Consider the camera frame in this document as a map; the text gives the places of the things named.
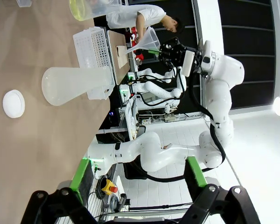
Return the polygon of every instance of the electrical outlet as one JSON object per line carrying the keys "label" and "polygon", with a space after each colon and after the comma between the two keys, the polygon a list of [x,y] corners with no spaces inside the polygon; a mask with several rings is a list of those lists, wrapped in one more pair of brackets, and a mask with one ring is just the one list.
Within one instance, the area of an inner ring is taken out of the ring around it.
{"label": "electrical outlet", "polygon": [[150,125],[150,124],[151,124],[150,118],[142,120],[142,125]]}
{"label": "electrical outlet", "polygon": [[175,121],[175,114],[165,114],[164,115],[164,118],[165,118],[165,121],[166,122],[172,122],[172,121]]}

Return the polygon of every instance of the black hair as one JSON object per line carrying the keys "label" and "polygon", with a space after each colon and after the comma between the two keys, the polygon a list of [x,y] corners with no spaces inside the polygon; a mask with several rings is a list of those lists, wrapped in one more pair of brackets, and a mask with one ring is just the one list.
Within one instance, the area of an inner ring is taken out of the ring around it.
{"label": "black hair", "polygon": [[177,22],[177,24],[175,26],[176,32],[181,34],[183,32],[183,30],[185,29],[185,25],[183,24],[183,22],[179,18],[174,17],[173,19]]}

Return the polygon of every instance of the yellow liquid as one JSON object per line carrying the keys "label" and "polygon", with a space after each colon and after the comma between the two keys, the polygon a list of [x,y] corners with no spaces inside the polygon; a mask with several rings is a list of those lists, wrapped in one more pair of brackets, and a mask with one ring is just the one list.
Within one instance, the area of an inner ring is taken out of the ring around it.
{"label": "yellow liquid", "polygon": [[85,0],[70,0],[70,11],[76,20],[85,20],[84,1]]}

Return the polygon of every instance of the perforated basket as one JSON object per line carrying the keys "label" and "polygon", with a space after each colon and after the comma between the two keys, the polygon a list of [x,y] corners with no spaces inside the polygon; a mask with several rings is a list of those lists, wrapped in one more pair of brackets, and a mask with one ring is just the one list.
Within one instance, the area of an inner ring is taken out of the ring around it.
{"label": "perforated basket", "polygon": [[[105,32],[102,28],[89,28],[73,35],[73,39],[80,68],[109,66],[112,69]],[[88,91],[88,99],[107,99],[115,86],[113,74],[110,75],[110,79],[111,85]]]}

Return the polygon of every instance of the plastic funnel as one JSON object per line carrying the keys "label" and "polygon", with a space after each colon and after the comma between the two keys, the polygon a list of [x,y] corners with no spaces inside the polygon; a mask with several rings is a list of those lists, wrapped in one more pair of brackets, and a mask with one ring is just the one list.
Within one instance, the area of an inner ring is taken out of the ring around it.
{"label": "plastic funnel", "polygon": [[60,106],[93,88],[111,85],[109,66],[99,68],[52,67],[42,77],[42,92],[53,106]]}
{"label": "plastic funnel", "polygon": [[159,51],[159,48],[160,42],[157,37],[157,34],[155,33],[155,30],[151,27],[148,27],[139,43],[136,46],[128,49],[126,51],[126,54],[137,49]]}

